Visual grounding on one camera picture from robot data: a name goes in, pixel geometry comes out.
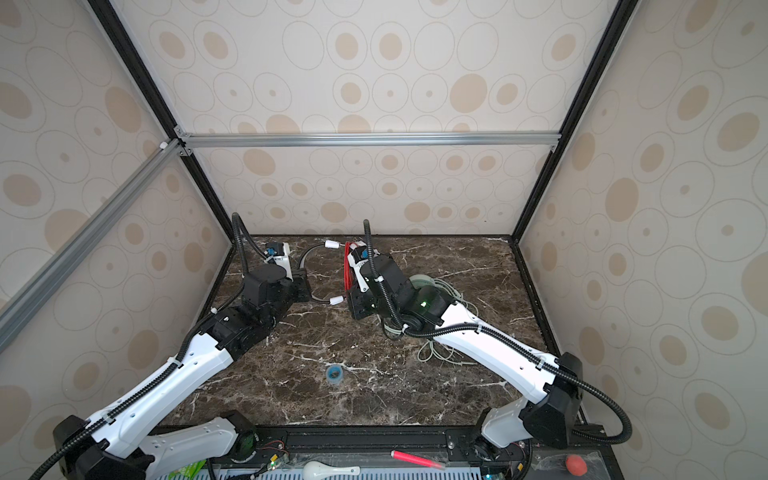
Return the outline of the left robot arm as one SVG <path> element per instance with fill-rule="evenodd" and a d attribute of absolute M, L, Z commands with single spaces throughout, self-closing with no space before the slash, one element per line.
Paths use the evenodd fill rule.
<path fill-rule="evenodd" d="M 177 433 L 153 429 L 203 383 L 264 341 L 290 307 L 309 296 L 305 274 L 292 273 L 284 248 L 257 247 L 238 213 L 231 216 L 241 283 L 219 309 L 185 335 L 178 352 L 144 381 L 86 419 L 71 415 L 54 430 L 55 452 L 33 473 L 43 478 L 59 467 L 68 479 L 151 479 L 196 456 L 229 453 L 243 429 L 216 418 Z"/>

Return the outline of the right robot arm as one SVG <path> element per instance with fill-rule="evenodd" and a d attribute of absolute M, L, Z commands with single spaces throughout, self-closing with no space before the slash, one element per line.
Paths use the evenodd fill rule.
<path fill-rule="evenodd" d="M 375 249 L 368 220 L 363 232 L 363 241 L 352 243 L 347 255 L 352 317 L 377 317 L 384 336 L 392 341 L 433 340 L 457 350 L 520 393 L 520 399 L 482 414 L 478 433 L 482 446 L 502 449 L 535 439 L 565 449 L 574 439 L 619 445 L 631 438 L 630 417 L 608 394 L 583 380 L 578 358 L 569 353 L 556 357 L 514 339 L 480 319 L 435 281 L 414 283 L 391 255 Z M 619 433 L 598 435 L 577 426 L 584 395 L 616 415 Z"/>

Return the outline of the white black headphones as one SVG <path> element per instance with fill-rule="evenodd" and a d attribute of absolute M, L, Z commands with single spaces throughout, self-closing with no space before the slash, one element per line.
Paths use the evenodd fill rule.
<path fill-rule="evenodd" d="M 306 270 L 312 302 L 340 306 L 349 300 L 352 288 L 357 287 L 347 260 L 353 246 L 349 241 L 320 240 L 301 253 L 298 268 Z"/>

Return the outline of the mint green headphones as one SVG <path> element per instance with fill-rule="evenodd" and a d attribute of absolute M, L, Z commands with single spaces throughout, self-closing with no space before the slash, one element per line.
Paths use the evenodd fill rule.
<path fill-rule="evenodd" d="M 388 293 L 397 317 L 387 310 L 384 328 L 393 335 L 402 335 L 405 328 L 430 332 L 442 327 L 442 316 L 454 300 L 438 286 L 436 279 L 426 274 L 413 275 L 396 290 L 389 288 Z"/>

